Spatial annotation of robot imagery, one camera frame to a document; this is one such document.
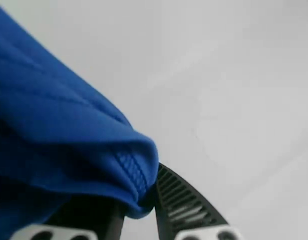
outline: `ribbed plastic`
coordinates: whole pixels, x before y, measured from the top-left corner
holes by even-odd
[[[160,240],[174,239],[181,230],[227,224],[206,198],[163,164],[159,166],[156,190]]]

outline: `hole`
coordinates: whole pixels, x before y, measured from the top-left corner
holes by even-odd
[[[199,240],[199,238],[196,236],[186,236],[183,240]]]
[[[175,216],[175,217],[172,218],[170,221],[171,221],[171,222],[174,222],[174,221],[177,221],[177,220],[180,220],[180,219],[184,219],[184,218],[186,218],[186,217],[189,217],[189,216],[191,216],[191,215],[193,215],[193,214],[198,213],[201,209],[202,209],[202,206],[195,207],[195,208],[193,208],[193,209],[191,209],[191,210],[188,210],[188,211],[186,211],[186,212],[184,212],[184,213],[181,213],[181,214]]]
[[[170,172],[164,174],[160,179],[158,179],[158,184],[162,185],[164,184],[164,181],[166,181],[167,179],[169,179],[172,176],[172,174]]]
[[[174,189],[172,192],[170,192],[167,196],[163,198],[163,201],[169,200],[173,196],[179,194],[181,191],[185,190],[185,186],[180,186],[179,188]]]
[[[222,231],[217,237],[219,240],[237,240],[237,237],[229,231]]]
[[[168,179],[166,182],[162,182],[162,185],[160,186],[160,189],[163,190],[166,188],[166,186],[170,186],[173,182],[177,180],[177,177],[172,176],[170,179]]]
[[[182,205],[184,205],[184,204],[187,204],[187,203],[193,201],[194,199],[196,199],[195,196],[190,196],[190,197],[188,197],[188,198],[186,198],[186,199],[184,199],[184,200],[182,200],[182,201],[176,202],[176,203],[175,203],[174,205],[172,205],[171,207],[172,207],[172,208],[178,208],[178,207],[180,207],[180,206],[182,206]]]
[[[41,231],[35,234],[31,240],[51,240],[53,233],[51,231]]]
[[[169,193],[171,190],[173,190],[174,188],[178,187],[179,185],[181,185],[181,182],[177,181],[177,182],[173,183],[172,185],[167,186],[168,188],[166,188],[166,189],[160,189],[161,194],[165,195],[165,194]]]
[[[176,196],[173,196],[172,199],[170,199],[168,202],[165,203],[166,206],[170,206],[176,202],[178,202],[179,200],[185,198],[186,196],[188,196],[190,194],[190,190],[186,190],[185,192],[180,192],[179,194],[176,194]]]
[[[166,169],[162,169],[158,172],[157,178],[160,179],[165,173],[167,172]]]
[[[202,212],[197,215],[194,215],[192,217],[189,217],[188,219],[185,220],[186,223],[194,222],[200,219],[203,219],[206,216],[207,212]]]
[[[73,237],[70,240],[88,240],[88,239],[89,239],[89,237],[87,237],[85,235],[78,235],[78,236]]]

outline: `white plastic part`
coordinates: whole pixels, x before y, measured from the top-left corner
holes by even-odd
[[[244,238],[236,228],[219,225],[180,231],[175,240],[244,240]]]
[[[31,240],[35,235],[44,231],[52,233],[50,240],[72,240],[77,236],[84,236],[86,240],[98,240],[96,234],[92,231],[38,224],[20,229],[13,234],[10,240]]]

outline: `white background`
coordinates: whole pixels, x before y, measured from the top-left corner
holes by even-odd
[[[308,0],[0,0],[247,240],[308,239]],[[157,240],[155,214],[122,240]]]

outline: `blue fabric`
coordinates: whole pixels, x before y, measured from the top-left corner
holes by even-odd
[[[73,194],[121,200],[140,218],[157,171],[155,144],[0,9],[0,240]]]

